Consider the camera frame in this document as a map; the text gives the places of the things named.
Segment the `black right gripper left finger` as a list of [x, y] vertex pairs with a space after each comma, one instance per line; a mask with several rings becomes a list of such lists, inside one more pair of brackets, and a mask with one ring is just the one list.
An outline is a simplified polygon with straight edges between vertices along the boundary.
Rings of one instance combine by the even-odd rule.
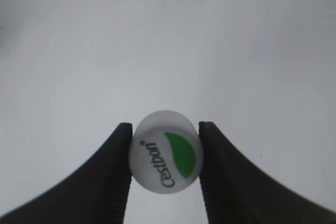
[[1, 216], [1, 223], [123, 223], [132, 177], [132, 135], [132, 124], [120, 123], [78, 169]]

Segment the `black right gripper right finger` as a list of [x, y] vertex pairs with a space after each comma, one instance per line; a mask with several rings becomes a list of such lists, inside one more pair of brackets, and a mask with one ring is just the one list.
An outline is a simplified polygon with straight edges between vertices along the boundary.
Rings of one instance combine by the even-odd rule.
[[246, 158], [213, 122], [199, 123], [200, 183], [209, 223], [335, 223], [335, 212], [290, 190]]

